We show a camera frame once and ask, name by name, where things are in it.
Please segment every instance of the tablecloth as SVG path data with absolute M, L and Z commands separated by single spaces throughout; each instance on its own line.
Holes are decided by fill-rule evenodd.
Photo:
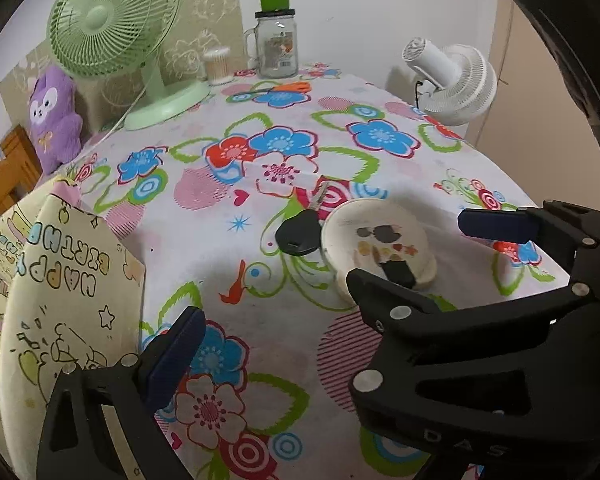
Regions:
M 341 299 L 319 251 L 278 250 L 283 219 L 323 180 L 321 219 L 352 198 L 400 204 L 429 236 L 438 276 L 423 293 L 442 310 L 557 288 L 567 275 L 532 243 L 461 234 L 463 208 L 533 203 L 417 108 L 324 64 L 299 76 L 308 93 L 255 93 L 280 82 L 238 75 L 179 117 L 118 131 L 68 168 L 83 206 L 146 265 L 141 347 L 186 305 L 205 311 L 202 346 L 156 420 L 197 479 L 414 474 L 426 454 L 362 429 L 347 392 L 381 336 Z M 472 466 L 467 478 L 478 473 Z

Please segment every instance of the fan base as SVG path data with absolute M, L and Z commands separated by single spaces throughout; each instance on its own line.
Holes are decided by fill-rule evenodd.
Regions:
M 140 130 L 175 117 L 198 104 L 211 92 L 199 79 L 179 81 L 164 87 L 165 95 L 158 100 L 143 96 L 125 119 L 127 130 Z

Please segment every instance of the bolt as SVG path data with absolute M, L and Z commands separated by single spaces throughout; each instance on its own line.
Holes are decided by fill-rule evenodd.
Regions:
M 392 319 L 404 319 L 411 315 L 411 308 L 406 305 L 394 306 L 389 312 Z
M 120 364 L 129 368 L 138 362 L 138 356 L 136 354 L 126 354 L 120 359 Z
M 571 291 L 576 296 L 580 296 L 583 298 L 584 296 L 589 294 L 590 289 L 589 285 L 587 285 L 586 283 L 574 283 L 573 285 L 571 285 Z
M 377 390 L 382 384 L 382 374 L 378 370 L 362 370 L 353 378 L 353 387 L 362 393 Z
M 68 363 L 64 363 L 62 365 L 62 373 L 69 375 L 70 373 L 72 373 L 75 370 L 75 368 L 76 368 L 75 362 L 69 361 Z

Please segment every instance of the stuffed animal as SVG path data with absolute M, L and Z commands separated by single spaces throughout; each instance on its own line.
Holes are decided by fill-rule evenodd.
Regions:
M 45 174 L 80 153 L 82 118 L 74 111 L 74 92 L 71 78 L 51 65 L 36 81 L 29 99 L 31 142 Z

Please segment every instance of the fan stand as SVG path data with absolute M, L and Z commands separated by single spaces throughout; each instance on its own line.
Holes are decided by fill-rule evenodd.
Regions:
M 211 92 L 209 85 L 200 79 L 178 81 L 165 86 L 156 61 L 157 53 L 154 52 L 140 69 L 146 91 L 126 116 L 127 130 L 140 130 L 175 117 L 198 104 Z

